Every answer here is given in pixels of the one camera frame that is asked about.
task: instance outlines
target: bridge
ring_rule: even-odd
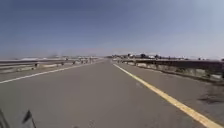
[[[36,128],[224,126],[221,84],[141,68],[135,62],[98,59],[0,74],[5,127],[23,128],[27,111]]]

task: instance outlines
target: road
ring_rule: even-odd
[[[203,128],[212,123],[224,126],[224,104],[201,100],[223,87],[113,63],[106,60],[0,76],[0,108],[11,128],[22,128],[27,110],[31,110],[37,128]],[[170,97],[163,97],[150,86]],[[194,114],[190,116],[192,111],[181,109],[183,105]],[[200,122],[198,115],[208,122]]]

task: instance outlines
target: white line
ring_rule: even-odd
[[[78,67],[87,66],[87,65],[91,65],[91,64],[72,66],[72,67],[68,67],[68,68],[62,68],[62,69],[52,70],[52,71],[48,71],[48,72],[41,72],[41,73],[36,73],[36,74],[28,75],[28,76],[17,77],[14,79],[0,81],[0,84],[8,83],[8,82],[16,81],[16,80],[21,80],[21,79],[25,79],[25,78],[30,78],[30,77],[34,77],[34,76],[39,76],[39,75],[43,75],[43,74],[59,72],[59,71],[67,70],[67,69],[78,68]]]

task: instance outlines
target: sky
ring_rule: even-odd
[[[223,0],[1,0],[0,59],[159,54],[224,58]]]

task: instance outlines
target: railing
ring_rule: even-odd
[[[153,64],[156,67],[170,66],[179,69],[202,69],[208,74],[221,75],[224,78],[224,62],[223,61],[206,61],[206,60],[152,60],[152,59],[123,59],[118,62],[132,62],[135,65],[144,63],[147,65]]]
[[[11,70],[21,69],[24,67],[32,67],[31,69],[35,69],[40,67],[41,65],[64,65],[66,63],[76,64],[79,63],[87,63],[92,62],[96,58],[78,58],[78,59],[42,59],[42,60],[0,60],[0,71],[3,70]]]

